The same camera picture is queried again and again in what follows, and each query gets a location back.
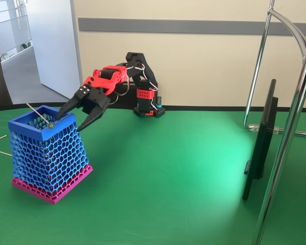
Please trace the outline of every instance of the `monitor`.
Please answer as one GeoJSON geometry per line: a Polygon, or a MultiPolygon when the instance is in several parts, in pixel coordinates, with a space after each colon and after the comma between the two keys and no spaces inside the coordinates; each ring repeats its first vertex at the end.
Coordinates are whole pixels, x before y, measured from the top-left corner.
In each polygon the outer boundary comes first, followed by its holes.
{"type": "Polygon", "coordinates": [[[245,174],[247,175],[243,193],[243,200],[245,201],[248,200],[253,179],[259,180],[263,177],[264,164],[269,151],[277,112],[278,98],[273,96],[275,84],[276,79],[273,79],[266,98],[254,151],[245,168],[245,174]]]}

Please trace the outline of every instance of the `blue honeycomb pattern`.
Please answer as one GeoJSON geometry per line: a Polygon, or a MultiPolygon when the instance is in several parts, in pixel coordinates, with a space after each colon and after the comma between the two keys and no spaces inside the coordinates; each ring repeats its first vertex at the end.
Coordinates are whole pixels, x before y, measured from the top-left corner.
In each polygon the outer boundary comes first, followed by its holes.
{"type": "MultiPolygon", "coordinates": [[[[54,121],[52,116],[46,119],[54,121]]],[[[45,122],[35,119],[28,125],[43,129],[45,122]]],[[[76,122],[47,140],[39,141],[10,131],[13,177],[47,192],[58,190],[89,163],[76,122]]]]}
{"type": "MultiPolygon", "coordinates": [[[[55,118],[53,116],[43,114],[42,115],[49,123],[54,122],[55,118]]],[[[27,125],[30,125],[36,129],[42,130],[47,127],[47,123],[41,118],[38,117],[30,122],[27,123],[27,125]]]]}

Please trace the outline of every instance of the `pink basket base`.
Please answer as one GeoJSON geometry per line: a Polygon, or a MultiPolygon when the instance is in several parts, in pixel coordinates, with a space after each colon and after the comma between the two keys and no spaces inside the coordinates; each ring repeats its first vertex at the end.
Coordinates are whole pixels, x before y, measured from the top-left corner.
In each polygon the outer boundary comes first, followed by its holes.
{"type": "Polygon", "coordinates": [[[35,185],[28,184],[19,178],[13,178],[11,184],[29,194],[36,196],[37,198],[47,201],[48,203],[56,204],[92,171],[92,166],[87,164],[77,174],[70,178],[58,191],[54,191],[53,193],[49,193],[44,189],[36,187],[35,185]]]}

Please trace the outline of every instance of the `metal stand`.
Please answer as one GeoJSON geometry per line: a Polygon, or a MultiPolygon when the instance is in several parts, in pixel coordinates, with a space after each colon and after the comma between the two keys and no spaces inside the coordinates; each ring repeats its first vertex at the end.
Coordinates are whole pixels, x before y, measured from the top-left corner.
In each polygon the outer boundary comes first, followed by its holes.
{"type": "MultiPolygon", "coordinates": [[[[268,8],[268,11],[267,11],[267,18],[266,18],[266,21],[265,21],[265,28],[264,28],[264,32],[263,32],[263,35],[262,35],[260,50],[259,50],[258,58],[257,58],[257,61],[256,61],[253,80],[252,80],[252,83],[251,83],[251,87],[250,87],[250,91],[249,91],[249,97],[248,97],[247,106],[246,106],[246,110],[245,110],[244,123],[243,123],[244,128],[249,129],[251,131],[254,131],[254,128],[256,126],[258,126],[258,125],[247,125],[247,119],[248,119],[248,114],[249,114],[249,111],[250,111],[251,102],[252,102],[252,99],[253,99],[253,94],[254,94],[254,90],[255,90],[255,86],[256,86],[256,81],[257,81],[259,71],[260,71],[261,60],[262,60],[262,56],[263,56],[263,51],[264,51],[264,46],[265,46],[265,42],[266,42],[267,32],[268,32],[270,21],[271,21],[271,16],[274,16],[275,18],[280,20],[289,29],[289,31],[295,37],[295,39],[296,39],[296,41],[299,45],[301,55],[302,55],[302,60],[304,61],[304,59],[306,57],[306,37],[295,26],[294,23],[292,23],[290,20],[288,20],[283,15],[277,13],[273,9],[273,5],[274,5],[274,0],[270,0],[269,8],[268,8]]],[[[295,134],[300,135],[300,136],[306,136],[306,132],[303,132],[303,131],[296,131],[295,134]]]]}
{"type": "Polygon", "coordinates": [[[302,111],[302,108],[305,102],[305,98],[306,98],[306,39],[294,24],[292,24],[288,19],[286,19],[285,17],[276,13],[273,10],[273,5],[274,5],[274,0],[270,0],[268,15],[267,15],[266,24],[265,24],[265,30],[264,30],[264,34],[262,37],[262,43],[260,47],[257,64],[256,64],[256,69],[254,72],[254,78],[253,78],[253,82],[252,82],[250,93],[249,93],[249,99],[248,99],[246,114],[245,114],[245,119],[244,119],[244,127],[249,128],[246,126],[246,122],[247,122],[247,117],[249,113],[249,108],[251,105],[252,94],[255,88],[257,75],[258,75],[258,71],[260,68],[262,53],[263,53],[263,49],[265,45],[267,30],[270,24],[271,15],[274,15],[281,22],[283,22],[289,28],[289,30],[292,32],[295,38],[297,39],[298,44],[301,49],[301,53],[303,55],[303,66],[301,69],[301,73],[300,73],[298,85],[295,91],[295,95],[292,101],[292,105],[290,107],[286,126],[285,126],[285,129],[283,130],[283,136],[281,139],[281,143],[280,143],[279,149],[276,154],[271,177],[270,177],[270,180],[267,186],[267,190],[266,190],[265,197],[263,200],[260,216],[258,219],[256,232],[253,236],[253,240],[251,243],[252,245],[261,244],[264,229],[266,226],[266,221],[269,216],[269,210],[273,203],[273,197],[277,189],[279,179],[280,179],[283,167],[284,167],[284,162],[287,159],[287,155],[289,153],[289,149],[290,149],[293,137],[295,134],[306,136],[306,132],[300,132],[300,131],[296,132],[295,131],[297,128],[298,120],[299,120],[299,117],[300,117],[300,114],[301,114],[301,111],[302,111]]]}

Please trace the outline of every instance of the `wire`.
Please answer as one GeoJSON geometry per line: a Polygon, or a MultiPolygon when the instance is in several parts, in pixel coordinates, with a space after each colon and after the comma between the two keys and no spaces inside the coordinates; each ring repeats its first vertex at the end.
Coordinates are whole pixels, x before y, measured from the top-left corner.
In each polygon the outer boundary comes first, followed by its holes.
{"type": "Polygon", "coordinates": [[[155,86],[153,83],[150,82],[150,84],[155,88],[155,89],[151,89],[151,88],[150,88],[150,90],[153,90],[153,91],[158,91],[158,90],[159,90],[158,87],[155,86]]]}
{"type": "Polygon", "coordinates": [[[110,103],[109,105],[113,105],[114,103],[116,103],[118,101],[118,99],[119,99],[119,95],[117,95],[117,98],[116,98],[115,102],[110,103]]]}
{"type": "Polygon", "coordinates": [[[127,91],[125,93],[117,93],[116,91],[114,91],[117,95],[119,96],[124,96],[126,93],[128,93],[129,91],[129,88],[130,88],[130,80],[129,80],[129,76],[128,75],[124,75],[122,76],[121,78],[123,77],[127,77],[127,91]]]}
{"type": "Polygon", "coordinates": [[[155,107],[155,105],[153,105],[153,99],[152,99],[152,101],[151,101],[151,105],[153,106],[154,109],[158,110],[158,109],[155,107]]]}
{"type": "Polygon", "coordinates": [[[132,66],[132,67],[128,67],[128,68],[127,68],[127,70],[128,70],[128,69],[132,69],[132,68],[135,68],[136,70],[142,70],[142,71],[143,71],[143,74],[144,74],[145,79],[146,79],[146,80],[148,80],[148,79],[147,79],[147,77],[146,77],[146,75],[145,75],[145,72],[144,72],[144,71],[145,71],[145,65],[144,65],[143,63],[140,63],[140,65],[142,65],[142,66],[143,66],[143,68],[139,68],[139,67],[136,67],[136,66],[132,66]]]}

